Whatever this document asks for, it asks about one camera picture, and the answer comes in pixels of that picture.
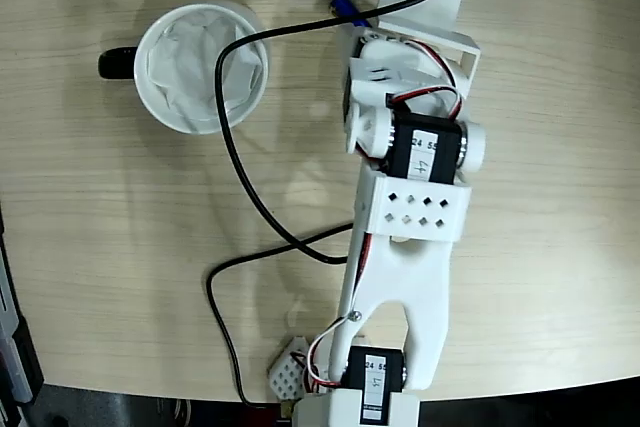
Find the black cable on table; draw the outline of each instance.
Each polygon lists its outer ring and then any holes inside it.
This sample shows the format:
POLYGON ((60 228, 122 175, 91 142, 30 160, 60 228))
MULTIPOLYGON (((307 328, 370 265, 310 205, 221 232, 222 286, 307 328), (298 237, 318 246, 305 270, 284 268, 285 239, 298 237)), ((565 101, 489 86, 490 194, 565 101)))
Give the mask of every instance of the black cable on table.
POLYGON ((240 183, 244 187, 247 195, 253 202, 253 205, 258 210, 262 218, 271 226, 273 230, 275 230, 280 237, 290 243, 294 248, 300 250, 304 254, 309 257, 325 263, 325 264, 344 264, 347 261, 346 257, 331 257, 322 252, 318 252, 317 250, 307 246, 304 242, 301 242, 297 239, 293 234, 291 234, 279 221, 275 218, 275 216, 269 211, 267 206, 262 202, 260 196, 256 192, 255 188, 251 184, 249 180, 249 176, 242 165, 242 161, 240 160, 240 156, 238 155, 238 150, 236 149, 235 143, 233 141, 233 135, 231 134, 231 127, 229 126, 229 119, 227 118, 227 112, 224 106, 224 93, 222 91, 222 82, 223 82, 223 66, 224 62, 229 57, 229 55, 239 49, 240 47, 250 44, 252 42, 256 42, 259 40, 270 39, 273 37, 278 37, 282 35, 289 34, 298 34, 301 32, 309 32, 312 30, 326 29, 328 27, 336 27, 338 25, 350 24, 357 20, 365 20, 372 17, 379 17, 386 14, 391 14, 393 12, 397 12, 402 9, 406 9, 408 7, 412 7, 414 5, 418 5, 426 0, 403 0, 401 2, 396 2, 395 4, 390 4, 385 7, 380 7, 377 9, 368 10, 365 12, 360 12, 358 14, 349 15, 347 17, 340 18, 331 18, 325 20, 318 20, 315 22, 308 22, 306 24, 299 25, 290 25, 287 27, 280 27, 276 29, 266 30, 263 32, 257 32, 255 34, 248 35, 241 39, 238 39, 220 52, 218 56, 218 60, 216 61, 216 68, 214 73, 214 88, 215 88, 215 97, 216 97, 216 106, 218 110, 218 117, 220 118, 220 129, 222 131, 222 136, 224 138, 225 145, 227 146, 227 152, 229 153, 229 158, 231 159, 231 163, 238 175, 238 179, 240 183))
MULTIPOLYGON (((336 235, 341 232, 346 232, 351 228, 353 228, 353 222, 349 222, 347 224, 342 224, 332 229, 325 230, 324 232, 320 232, 319 234, 312 235, 307 239, 298 240, 298 242, 301 242, 305 245, 311 244, 313 242, 326 239, 327 237, 331 237, 332 235, 336 235)), ((274 249, 265 250, 263 252, 258 252, 256 254, 244 255, 242 257, 237 257, 235 259, 227 260, 226 262, 223 262, 222 264, 213 268, 211 272, 209 272, 209 275, 207 276, 207 280, 206 280, 207 299, 209 299, 209 305, 211 306, 211 311, 213 312, 213 316, 216 318, 216 322, 218 323, 218 327, 220 327, 220 331, 222 332, 222 337, 224 338, 224 342, 227 346, 227 350, 229 351, 229 358, 231 359, 231 367, 233 370, 233 380, 236 384, 236 390, 238 392, 238 396, 240 397, 240 400, 242 401, 242 403, 247 407, 257 408, 257 409, 263 408, 263 406, 261 406, 260 404, 251 402, 249 399, 247 399, 247 396, 244 393, 244 389, 242 387, 242 373, 240 372, 240 363, 238 361, 238 354, 236 352, 235 346, 233 345, 233 340, 231 339, 229 330, 227 329, 227 326, 225 325, 224 320, 222 319, 222 315, 220 314, 220 310, 218 309, 218 306, 216 304, 215 297, 213 295, 213 279, 219 273, 224 272, 225 270, 231 267, 234 267, 236 265, 252 262, 254 260, 264 259, 266 257, 271 257, 273 255, 283 254, 285 252, 290 252, 296 248, 297 248, 296 246, 292 244, 288 244, 288 245, 283 245, 281 247, 276 247, 274 249)))

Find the white mug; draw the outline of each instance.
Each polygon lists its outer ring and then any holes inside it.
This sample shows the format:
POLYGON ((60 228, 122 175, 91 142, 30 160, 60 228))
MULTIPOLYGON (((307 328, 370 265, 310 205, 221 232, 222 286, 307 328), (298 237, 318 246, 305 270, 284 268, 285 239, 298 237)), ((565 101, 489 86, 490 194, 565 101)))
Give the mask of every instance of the white mug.
MULTIPOLYGON (((156 20, 145 32, 138 47, 119 47, 103 52, 98 60, 98 72, 104 79, 133 79, 140 100, 157 120, 174 130, 186 134, 211 134, 220 131, 218 117, 190 119, 169 108, 165 95, 148 75, 150 50, 156 45, 165 30, 181 17, 196 11, 213 10, 236 22, 247 35, 264 30, 256 14, 243 5, 226 0, 206 4, 191 4, 167 12, 156 20)), ((229 125, 242 122, 256 108, 267 86, 269 77, 269 51, 263 41, 254 43, 262 63, 254 88, 248 100, 227 112, 229 125)))

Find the robotic arm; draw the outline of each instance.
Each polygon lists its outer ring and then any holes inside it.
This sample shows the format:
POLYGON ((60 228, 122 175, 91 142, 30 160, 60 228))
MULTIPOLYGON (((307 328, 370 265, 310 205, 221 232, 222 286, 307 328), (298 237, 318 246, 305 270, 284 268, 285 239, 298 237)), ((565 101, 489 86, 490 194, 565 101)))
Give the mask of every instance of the robotic arm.
MULTIPOLYGON (((380 0, 380 6, 399 0, 380 0)), ((448 329, 449 264, 462 235, 485 135, 468 119, 480 57, 454 32, 460 0, 429 0, 383 16, 377 28, 345 27, 347 151, 362 156, 355 220, 327 373, 336 387, 294 409, 296 427, 415 426, 448 329), (403 305, 404 349, 354 346, 385 302, 403 305)))

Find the wooden table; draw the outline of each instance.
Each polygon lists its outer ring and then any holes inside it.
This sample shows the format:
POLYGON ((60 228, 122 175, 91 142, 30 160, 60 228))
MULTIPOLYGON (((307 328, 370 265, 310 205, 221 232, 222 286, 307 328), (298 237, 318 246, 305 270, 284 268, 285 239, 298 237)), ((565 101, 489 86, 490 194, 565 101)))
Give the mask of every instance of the wooden table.
MULTIPOLYGON (((277 242, 219 136, 155 121, 99 53, 135 45, 165 11, 203 0, 1 0, 0 200, 22 308, 49 383, 236 399, 203 293, 209 268, 277 242)), ((326 0, 241 0, 268 27, 326 0)), ((464 0, 483 48, 469 103, 488 131, 452 264, 451 329, 425 398, 488 396, 640 374, 638 0, 464 0)), ((236 130, 242 158, 292 231, 351 217, 330 31, 273 42, 270 84, 236 130)), ((346 251, 348 237, 324 243, 346 251)), ((299 254, 216 283, 247 394, 285 339, 335 315, 341 267, 299 254)), ((400 309, 365 333, 399 346, 400 309)))

